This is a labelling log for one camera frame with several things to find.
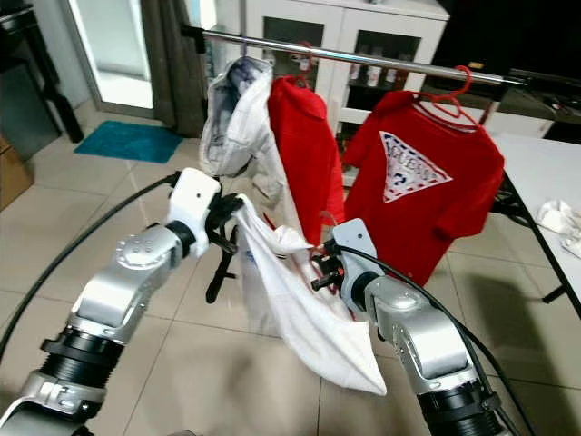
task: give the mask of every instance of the white fabric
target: white fabric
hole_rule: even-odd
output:
[[[240,232],[245,302],[253,327],[278,332],[314,372],[339,386],[386,394],[369,338],[367,322],[355,322],[339,296],[314,292],[311,247],[295,230],[273,231],[240,195]]]
[[[237,177],[234,191],[247,193],[276,225],[300,229],[271,130],[271,83],[271,64],[251,57],[230,62],[213,80],[200,162],[206,173]]]
[[[553,200],[541,206],[537,223],[548,230],[563,234],[563,247],[581,257],[581,213],[574,211],[562,200]]]

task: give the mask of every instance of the white cabinet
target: white cabinet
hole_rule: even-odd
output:
[[[343,17],[340,7],[291,0],[247,0],[246,9],[248,36],[337,48]],[[274,63],[275,78],[300,73],[302,56],[250,47],[248,54]],[[329,96],[332,74],[333,61],[314,59],[306,77],[310,88],[325,100]]]
[[[247,0],[246,13],[249,36],[426,64],[448,20],[436,0],[389,0],[384,5],[364,0]],[[299,55],[260,48],[248,53],[271,60],[275,77],[300,72]],[[419,90],[423,82],[422,74],[372,68],[315,60],[307,82],[327,102],[333,131],[341,122],[362,123],[387,91]]]
[[[429,64],[445,25],[443,20],[349,9],[343,16],[339,49]],[[339,123],[363,123],[386,92],[419,91],[424,77],[395,69],[335,63],[328,101],[330,112],[336,115],[330,120],[331,127],[336,130]]]

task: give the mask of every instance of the curtain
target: curtain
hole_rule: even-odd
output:
[[[204,124],[200,55],[180,26],[190,19],[183,0],[141,0],[153,116],[183,136],[199,137]]]

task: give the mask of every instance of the doorway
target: doorway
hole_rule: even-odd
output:
[[[153,117],[139,0],[63,0],[97,109]]]

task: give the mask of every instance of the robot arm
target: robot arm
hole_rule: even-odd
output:
[[[377,256],[363,221],[333,229],[329,246],[342,245]],[[377,264],[354,253],[337,253],[342,280],[330,272],[340,295],[359,319],[378,326],[380,339],[391,343],[416,393],[434,436],[508,435],[494,409],[496,395],[482,390],[474,362],[456,325],[418,291],[385,275]]]
[[[0,435],[89,434],[84,423],[100,410],[105,384],[153,293],[182,258],[201,256],[216,240],[206,224],[210,209],[220,209],[219,192],[217,181],[185,169],[172,192],[168,223],[117,244],[109,265],[85,285],[63,331],[44,341],[49,355],[0,418]]]

